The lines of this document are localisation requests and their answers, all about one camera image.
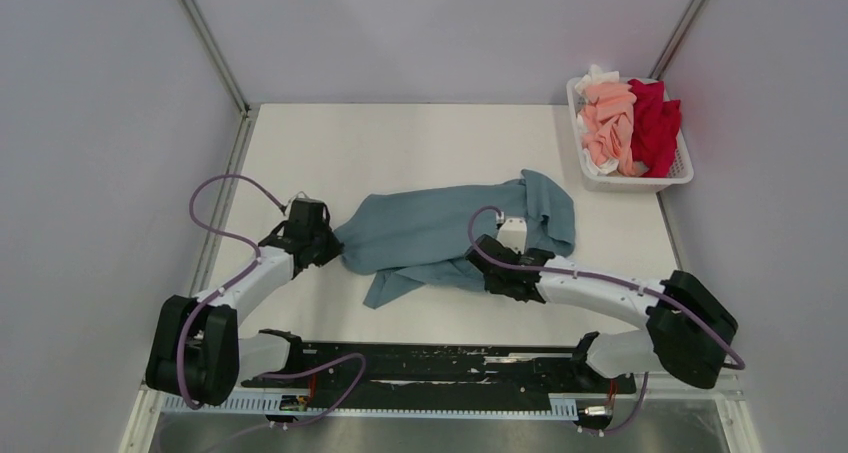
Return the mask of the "blue-grey t shirt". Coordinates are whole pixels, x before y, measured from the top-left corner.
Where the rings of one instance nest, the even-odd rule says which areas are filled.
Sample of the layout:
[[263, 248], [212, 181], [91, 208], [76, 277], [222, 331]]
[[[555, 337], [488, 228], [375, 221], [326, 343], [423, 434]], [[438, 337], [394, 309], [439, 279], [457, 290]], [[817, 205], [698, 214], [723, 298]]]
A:
[[335, 231], [343, 265], [373, 278], [364, 305], [376, 309], [425, 285], [483, 291], [483, 275], [465, 254], [473, 239], [496, 234], [491, 207], [525, 219], [528, 246], [561, 256], [575, 250], [572, 198], [533, 170], [497, 185], [372, 194]]

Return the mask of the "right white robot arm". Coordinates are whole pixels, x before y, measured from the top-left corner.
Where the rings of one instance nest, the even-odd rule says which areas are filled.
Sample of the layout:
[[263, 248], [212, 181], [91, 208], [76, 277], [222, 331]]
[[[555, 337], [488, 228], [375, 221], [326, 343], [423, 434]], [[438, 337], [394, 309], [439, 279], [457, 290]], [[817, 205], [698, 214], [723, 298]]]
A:
[[568, 305], [631, 325], [624, 333], [590, 332], [577, 346], [571, 376], [596, 390], [626, 373], [665, 372], [699, 389], [715, 387], [723, 369], [743, 367], [731, 348], [738, 322], [693, 274], [639, 280], [585, 269], [550, 251], [514, 251], [489, 235], [467, 260], [487, 292], [521, 302]]

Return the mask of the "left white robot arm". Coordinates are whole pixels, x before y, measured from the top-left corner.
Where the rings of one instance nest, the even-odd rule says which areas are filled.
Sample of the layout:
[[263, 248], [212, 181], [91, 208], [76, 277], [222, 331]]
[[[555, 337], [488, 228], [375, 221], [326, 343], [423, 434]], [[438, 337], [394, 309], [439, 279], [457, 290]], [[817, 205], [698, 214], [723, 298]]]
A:
[[179, 395], [187, 406], [222, 404], [246, 380], [268, 373], [279, 385], [297, 385], [304, 357], [292, 351], [297, 336], [263, 329], [239, 335], [245, 319], [270, 294], [305, 269], [321, 267], [342, 252], [327, 205], [297, 198], [287, 218], [258, 246], [259, 255], [218, 288], [191, 297], [173, 295], [160, 310], [145, 371], [154, 390]]

